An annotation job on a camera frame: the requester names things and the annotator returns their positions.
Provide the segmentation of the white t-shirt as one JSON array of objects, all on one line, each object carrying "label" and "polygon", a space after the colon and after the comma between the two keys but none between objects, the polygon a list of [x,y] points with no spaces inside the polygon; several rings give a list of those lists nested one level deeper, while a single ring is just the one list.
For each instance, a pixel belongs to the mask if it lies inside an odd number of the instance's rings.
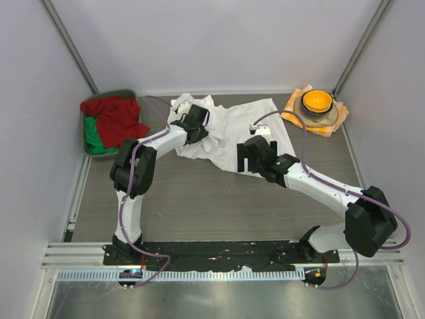
[{"label": "white t-shirt", "polygon": [[[189,93],[172,100],[171,105],[173,107],[184,101],[209,110],[210,118],[206,126],[209,135],[195,144],[177,148],[177,155],[191,160],[209,160],[219,169],[232,173],[237,171],[236,145],[251,137],[249,126],[260,117],[277,110],[271,98],[230,108],[209,108],[202,99],[196,99]],[[178,120],[181,115],[170,111],[167,121]]]},{"label": "white t-shirt", "polygon": [[221,104],[217,104],[211,95],[207,95],[202,99],[202,102],[205,106],[209,108],[223,108]]}]

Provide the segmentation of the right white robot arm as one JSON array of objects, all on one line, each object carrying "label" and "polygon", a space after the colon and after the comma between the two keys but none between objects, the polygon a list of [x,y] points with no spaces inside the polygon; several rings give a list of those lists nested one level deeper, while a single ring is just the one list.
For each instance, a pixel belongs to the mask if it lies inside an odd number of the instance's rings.
[{"label": "right white robot arm", "polygon": [[377,187],[362,190],[304,168],[300,159],[278,155],[277,143],[262,136],[253,136],[237,144],[236,149],[239,172],[258,173],[267,182],[303,193],[343,218],[344,222],[337,225],[312,227],[300,239],[300,255],[309,263],[338,249],[353,249],[364,257],[373,257],[398,227]]}]

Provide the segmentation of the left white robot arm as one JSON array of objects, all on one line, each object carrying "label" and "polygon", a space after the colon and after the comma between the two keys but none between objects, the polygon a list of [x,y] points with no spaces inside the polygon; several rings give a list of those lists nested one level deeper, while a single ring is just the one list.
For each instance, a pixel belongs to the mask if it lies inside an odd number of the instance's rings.
[{"label": "left white robot arm", "polygon": [[118,224],[112,243],[103,246],[105,265],[134,265],[142,253],[141,207],[153,182],[157,160],[165,154],[208,136],[210,112],[184,103],[177,119],[147,138],[127,138],[115,158],[110,179],[118,198]]}]

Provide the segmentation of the folded white t-shirt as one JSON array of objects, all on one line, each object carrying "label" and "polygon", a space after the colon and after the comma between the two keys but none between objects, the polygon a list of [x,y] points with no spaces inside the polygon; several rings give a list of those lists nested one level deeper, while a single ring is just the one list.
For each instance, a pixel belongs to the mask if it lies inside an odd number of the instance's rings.
[{"label": "folded white t-shirt", "polygon": [[202,102],[205,106],[209,108],[223,108],[221,104],[217,104],[211,95],[207,95],[202,99]]}]

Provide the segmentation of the orange checked cloth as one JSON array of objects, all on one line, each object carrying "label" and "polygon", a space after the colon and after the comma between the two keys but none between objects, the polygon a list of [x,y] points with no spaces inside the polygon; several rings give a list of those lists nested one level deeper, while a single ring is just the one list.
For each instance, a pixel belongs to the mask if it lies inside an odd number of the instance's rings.
[{"label": "orange checked cloth", "polygon": [[347,118],[349,114],[349,111],[347,107],[344,105],[344,103],[336,101],[331,96],[333,99],[333,104],[336,106],[338,110],[338,118],[336,123],[332,126],[328,126],[324,128],[312,128],[312,127],[306,126],[302,118],[294,112],[294,102],[296,98],[302,97],[304,93],[310,90],[316,90],[316,89],[313,89],[311,85],[307,85],[303,89],[295,89],[292,92],[292,95],[290,96],[290,99],[286,103],[286,106],[284,107],[284,111],[280,114],[280,116],[282,119],[291,122],[298,128],[303,128],[303,126],[305,126],[308,132],[314,133],[318,136],[329,138],[332,135],[332,133],[338,130],[339,127],[342,125],[342,123],[345,121],[345,119]]}]

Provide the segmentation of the beige ceramic plate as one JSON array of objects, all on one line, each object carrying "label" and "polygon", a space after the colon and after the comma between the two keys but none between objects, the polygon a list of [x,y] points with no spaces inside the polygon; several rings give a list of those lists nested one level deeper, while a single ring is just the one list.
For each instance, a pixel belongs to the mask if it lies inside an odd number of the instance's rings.
[{"label": "beige ceramic plate", "polygon": [[294,112],[299,115],[306,126],[312,128],[324,128],[332,126],[336,123],[338,118],[338,110],[334,104],[331,108],[322,114],[314,114],[307,110],[302,104],[301,97],[296,98],[294,102]]}]

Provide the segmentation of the orange bowl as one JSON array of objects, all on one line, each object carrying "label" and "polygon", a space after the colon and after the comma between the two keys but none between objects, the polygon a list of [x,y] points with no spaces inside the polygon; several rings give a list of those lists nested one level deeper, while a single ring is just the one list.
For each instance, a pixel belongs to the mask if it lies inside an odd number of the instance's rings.
[{"label": "orange bowl", "polygon": [[301,102],[306,110],[316,114],[322,114],[330,111],[333,99],[325,91],[310,90],[303,94]]}]

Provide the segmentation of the green t-shirt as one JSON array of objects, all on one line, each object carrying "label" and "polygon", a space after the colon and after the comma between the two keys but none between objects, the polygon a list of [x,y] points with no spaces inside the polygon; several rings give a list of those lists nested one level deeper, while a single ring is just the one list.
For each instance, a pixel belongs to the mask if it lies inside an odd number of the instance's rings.
[{"label": "green t-shirt", "polygon": [[117,148],[105,148],[97,131],[95,118],[87,116],[84,121],[86,128],[85,138],[90,155],[103,155],[118,152]]}]

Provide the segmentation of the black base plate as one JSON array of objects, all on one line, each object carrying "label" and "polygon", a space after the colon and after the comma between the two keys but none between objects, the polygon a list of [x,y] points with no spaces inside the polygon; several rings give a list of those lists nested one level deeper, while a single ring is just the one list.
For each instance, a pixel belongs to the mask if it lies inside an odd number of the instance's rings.
[{"label": "black base plate", "polygon": [[335,264],[337,251],[315,253],[305,245],[291,241],[150,241],[137,246],[117,241],[104,245],[103,263],[108,266],[143,265],[150,271],[159,270],[167,262],[166,271],[230,272],[244,266],[254,272],[293,270],[296,264]]}]

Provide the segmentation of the aluminium frame rail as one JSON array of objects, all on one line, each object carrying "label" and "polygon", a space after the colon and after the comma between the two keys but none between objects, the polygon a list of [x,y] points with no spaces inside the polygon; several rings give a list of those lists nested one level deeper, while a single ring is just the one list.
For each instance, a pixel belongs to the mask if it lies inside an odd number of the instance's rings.
[{"label": "aluminium frame rail", "polygon": [[[49,243],[41,268],[104,267],[103,243]],[[404,266],[400,251],[379,251],[374,257],[359,255],[360,266]]]}]

